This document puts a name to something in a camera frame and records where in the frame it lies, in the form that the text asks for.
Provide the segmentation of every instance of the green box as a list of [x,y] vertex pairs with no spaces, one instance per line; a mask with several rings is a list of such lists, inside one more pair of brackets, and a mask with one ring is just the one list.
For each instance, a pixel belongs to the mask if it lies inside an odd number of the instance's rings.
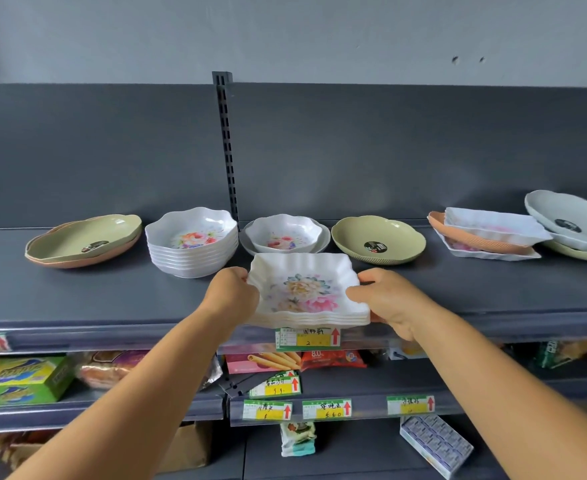
[[55,403],[73,380],[66,356],[0,358],[0,406]]

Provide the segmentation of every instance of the right hand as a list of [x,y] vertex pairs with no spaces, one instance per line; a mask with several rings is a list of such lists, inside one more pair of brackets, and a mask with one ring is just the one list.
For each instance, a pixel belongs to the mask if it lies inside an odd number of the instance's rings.
[[347,298],[369,305],[372,319],[375,319],[374,314],[378,315],[405,340],[414,340],[414,320],[420,319],[423,311],[437,306],[431,298],[394,271],[375,267],[359,273],[358,279],[361,283],[373,283],[347,288]]

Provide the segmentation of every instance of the floral pattern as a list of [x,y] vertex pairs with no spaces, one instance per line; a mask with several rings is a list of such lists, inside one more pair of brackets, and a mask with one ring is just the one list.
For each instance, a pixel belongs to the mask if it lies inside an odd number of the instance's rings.
[[296,249],[298,246],[306,246],[308,243],[302,237],[295,235],[278,236],[272,234],[267,241],[267,247],[272,249]]
[[271,285],[266,301],[273,312],[333,312],[338,307],[338,297],[337,290],[331,288],[332,280],[322,280],[320,274],[295,274],[282,284]]
[[191,249],[213,244],[225,236],[222,230],[186,232],[173,239],[174,249]]

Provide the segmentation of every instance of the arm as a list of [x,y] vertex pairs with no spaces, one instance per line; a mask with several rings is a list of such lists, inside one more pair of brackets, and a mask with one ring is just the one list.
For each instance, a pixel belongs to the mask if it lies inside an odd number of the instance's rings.
[[509,478],[587,479],[585,412],[397,273],[358,277],[347,296],[420,343]]
[[10,480],[146,480],[154,476],[218,345],[256,309],[247,271],[220,271],[198,309]]

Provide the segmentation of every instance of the square plate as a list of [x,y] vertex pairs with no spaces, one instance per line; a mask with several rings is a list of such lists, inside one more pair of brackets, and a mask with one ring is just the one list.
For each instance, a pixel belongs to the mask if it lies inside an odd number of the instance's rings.
[[345,254],[258,253],[247,282],[260,292],[249,324],[279,328],[369,323],[369,307],[346,297],[345,290],[359,280]]

